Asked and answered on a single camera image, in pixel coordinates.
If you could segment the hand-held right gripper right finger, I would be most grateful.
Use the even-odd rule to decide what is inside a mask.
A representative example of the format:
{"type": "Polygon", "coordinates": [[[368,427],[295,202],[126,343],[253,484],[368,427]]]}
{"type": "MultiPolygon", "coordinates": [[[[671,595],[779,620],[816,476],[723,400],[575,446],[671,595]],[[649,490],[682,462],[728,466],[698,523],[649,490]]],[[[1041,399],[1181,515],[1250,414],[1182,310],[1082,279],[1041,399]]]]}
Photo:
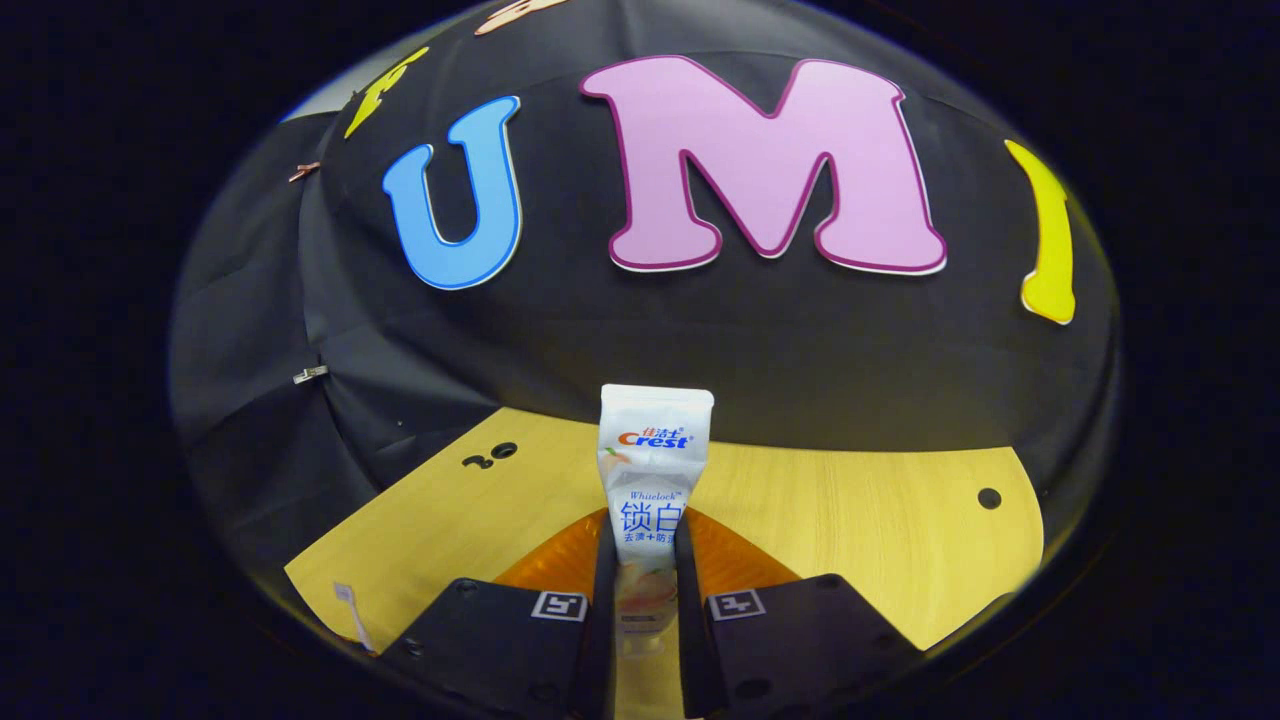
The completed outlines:
{"type": "Polygon", "coordinates": [[[841,575],[796,578],[704,512],[684,512],[675,557],[687,719],[837,719],[922,662],[841,575]]]}

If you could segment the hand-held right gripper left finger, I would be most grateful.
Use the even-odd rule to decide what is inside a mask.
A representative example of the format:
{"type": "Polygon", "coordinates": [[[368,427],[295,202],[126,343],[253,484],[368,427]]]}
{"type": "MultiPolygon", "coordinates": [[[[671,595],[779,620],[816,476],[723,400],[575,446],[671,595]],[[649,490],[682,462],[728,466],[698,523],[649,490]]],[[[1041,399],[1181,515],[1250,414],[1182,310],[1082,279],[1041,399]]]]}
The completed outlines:
{"type": "Polygon", "coordinates": [[[494,582],[454,579],[387,647],[429,719],[614,716],[614,533],[605,509],[494,582]]]}

